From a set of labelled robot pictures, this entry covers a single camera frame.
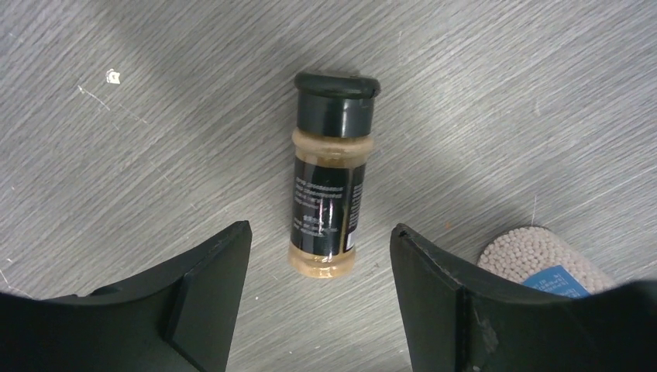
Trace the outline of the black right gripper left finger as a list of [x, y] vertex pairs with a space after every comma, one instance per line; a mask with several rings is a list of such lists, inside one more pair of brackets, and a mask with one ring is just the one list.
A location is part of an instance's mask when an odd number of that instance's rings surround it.
[[86, 296], [2, 294], [1, 369], [224, 371], [251, 242], [239, 221]]

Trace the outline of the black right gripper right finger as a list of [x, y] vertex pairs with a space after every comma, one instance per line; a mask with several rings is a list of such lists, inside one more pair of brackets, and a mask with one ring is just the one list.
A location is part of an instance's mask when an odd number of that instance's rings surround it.
[[415, 371], [654, 371], [656, 282], [583, 298], [503, 279], [404, 224], [390, 259]]

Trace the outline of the small black cap bottle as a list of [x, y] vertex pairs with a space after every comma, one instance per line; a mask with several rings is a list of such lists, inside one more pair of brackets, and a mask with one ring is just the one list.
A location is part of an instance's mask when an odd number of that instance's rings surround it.
[[355, 74], [302, 71], [298, 90], [288, 259], [328, 279], [356, 261], [356, 231], [380, 82]]

